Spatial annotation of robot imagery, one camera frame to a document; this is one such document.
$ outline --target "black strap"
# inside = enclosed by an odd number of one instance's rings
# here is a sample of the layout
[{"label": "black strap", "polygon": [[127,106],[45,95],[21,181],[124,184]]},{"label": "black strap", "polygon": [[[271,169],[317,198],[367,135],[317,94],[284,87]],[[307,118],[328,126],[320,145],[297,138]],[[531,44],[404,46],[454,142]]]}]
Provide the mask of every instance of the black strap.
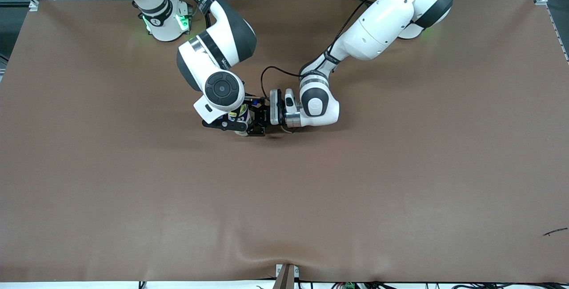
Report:
[{"label": "black strap", "polygon": [[209,12],[209,8],[216,0],[200,0],[197,3],[197,9],[201,11],[201,13],[206,14]]},{"label": "black strap", "polygon": [[329,62],[332,62],[333,64],[340,64],[340,62],[341,62],[340,60],[334,58],[334,57],[328,52],[328,50],[325,50],[325,51],[324,51],[324,58],[325,58],[326,60],[328,60]]},{"label": "black strap", "polygon": [[223,52],[221,52],[215,41],[209,35],[208,31],[204,30],[197,36],[199,36],[203,44],[205,44],[205,46],[208,48],[215,61],[217,61],[217,64],[219,64],[220,68],[229,70],[229,68],[231,68],[229,62],[227,62],[227,59],[223,55]]},{"label": "black strap", "polygon": [[148,15],[148,11],[141,10],[142,12],[144,12],[144,18],[146,18],[146,21],[150,22],[150,24],[153,26],[164,25],[164,21],[166,21],[166,19],[170,16],[170,14],[172,14],[172,8],[173,8],[172,1],[166,0],[166,2],[167,2],[167,8],[164,10],[164,12],[158,14],[157,16],[150,16]]},{"label": "black strap", "polygon": [[304,78],[305,76],[310,76],[310,75],[321,76],[321,77],[324,77],[325,79],[328,78],[325,74],[321,73],[318,70],[310,70],[309,72],[303,74],[302,77]]}]

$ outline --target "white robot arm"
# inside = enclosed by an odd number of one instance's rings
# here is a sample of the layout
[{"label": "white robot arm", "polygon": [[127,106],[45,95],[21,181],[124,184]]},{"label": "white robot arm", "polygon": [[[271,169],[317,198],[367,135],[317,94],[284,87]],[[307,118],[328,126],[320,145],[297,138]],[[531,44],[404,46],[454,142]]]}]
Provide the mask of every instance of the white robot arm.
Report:
[{"label": "white robot arm", "polygon": [[[413,38],[424,28],[441,21],[453,0],[376,0],[350,28],[315,60],[300,70],[300,101],[292,89],[284,94],[284,123],[288,127],[335,123],[340,103],[329,88],[329,75],[338,64],[353,56],[371,60],[397,37]],[[274,117],[273,124],[278,122]]]},{"label": "white robot arm", "polygon": [[[187,30],[179,15],[187,12],[180,0],[133,0],[142,12],[152,35],[162,41],[175,40]],[[203,93],[194,104],[206,123],[242,105],[243,83],[229,68],[252,56],[256,36],[248,23],[225,0],[197,0],[215,24],[178,48],[177,66],[189,85]]]}]

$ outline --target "green led light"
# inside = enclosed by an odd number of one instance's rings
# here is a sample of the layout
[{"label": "green led light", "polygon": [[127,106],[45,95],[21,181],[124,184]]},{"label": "green led light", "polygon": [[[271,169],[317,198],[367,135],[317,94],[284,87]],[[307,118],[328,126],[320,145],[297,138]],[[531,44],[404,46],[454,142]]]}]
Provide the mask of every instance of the green led light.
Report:
[{"label": "green led light", "polygon": [[421,34],[423,35],[423,37],[430,36],[431,29],[430,28],[424,29],[423,32],[421,32]]},{"label": "green led light", "polygon": [[142,16],[142,20],[144,20],[144,24],[146,25],[146,30],[148,30],[148,32],[151,32],[150,26],[148,25],[148,20],[146,20],[146,17]]},{"label": "green led light", "polygon": [[187,18],[187,16],[176,15],[176,20],[178,21],[178,24],[180,25],[180,28],[183,31],[189,28],[189,19]]}]

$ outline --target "brown tabletop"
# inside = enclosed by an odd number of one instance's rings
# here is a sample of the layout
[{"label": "brown tabletop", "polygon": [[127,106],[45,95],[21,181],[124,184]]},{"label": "brown tabletop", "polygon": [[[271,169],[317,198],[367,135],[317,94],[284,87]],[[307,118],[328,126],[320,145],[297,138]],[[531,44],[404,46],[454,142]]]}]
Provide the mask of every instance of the brown tabletop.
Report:
[{"label": "brown tabletop", "polygon": [[[357,0],[232,0],[248,92],[295,72]],[[195,21],[194,32],[203,27]],[[338,123],[201,126],[130,1],[42,1],[0,85],[0,280],[569,281],[569,66],[545,7],[449,16],[331,76]],[[297,80],[265,76],[266,89]]]}]

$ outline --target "black joint band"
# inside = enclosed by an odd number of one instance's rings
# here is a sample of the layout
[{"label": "black joint band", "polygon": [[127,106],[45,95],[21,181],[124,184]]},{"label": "black joint band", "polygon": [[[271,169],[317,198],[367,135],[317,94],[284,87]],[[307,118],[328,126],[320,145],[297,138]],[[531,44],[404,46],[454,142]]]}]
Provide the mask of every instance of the black joint band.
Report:
[{"label": "black joint band", "polygon": [[435,24],[452,6],[453,0],[437,0],[427,12],[415,21],[415,24],[427,29]]},{"label": "black joint band", "polygon": [[333,64],[339,64],[339,63],[340,63],[340,60],[334,58],[334,57],[328,52],[328,50],[325,50],[325,51],[324,51],[324,58],[325,58],[326,60],[328,60],[329,62],[332,62]]},{"label": "black joint band", "polygon": [[203,42],[206,48],[208,48],[209,52],[212,54],[215,61],[220,68],[229,70],[231,68],[229,62],[223,55],[223,52],[219,49],[215,41],[211,38],[207,30],[202,31],[200,34],[197,35],[199,39]]},{"label": "black joint band", "polygon": [[166,0],[166,9],[164,10],[164,12],[162,12],[161,14],[158,14],[157,16],[151,16],[150,14],[147,14],[146,11],[142,11],[144,12],[144,18],[146,18],[146,21],[150,22],[151,25],[153,26],[163,26],[164,25],[164,21],[166,21],[166,19],[170,16],[170,14],[172,14],[172,1],[170,0]]},{"label": "black joint band", "polygon": [[[322,110],[321,110],[319,115],[312,114],[310,111],[309,102],[313,98],[320,99],[320,101],[322,102]],[[321,88],[310,88],[310,89],[306,90],[301,96],[302,106],[305,110],[305,113],[309,117],[321,116],[321,115],[325,114],[326,109],[328,108],[328,101],[329,101],[328,94],[326,93],[326,91],[324,91]]]},{"label": "black joint band", "polygon": [[321,77],[324,77],[325,79],[328,78],[325,74],[321,73],[318,70],[310,70],[309,72],[303,74],[302,77],[304,78],[305,76],[311,76],[311,75],[321,76]]},{"label": "black joint band", "polygon": [[197,3],[197,9],[201,11],[201,13],[206,14],[209,11],[211,5],[217,0],[200,0]]}]

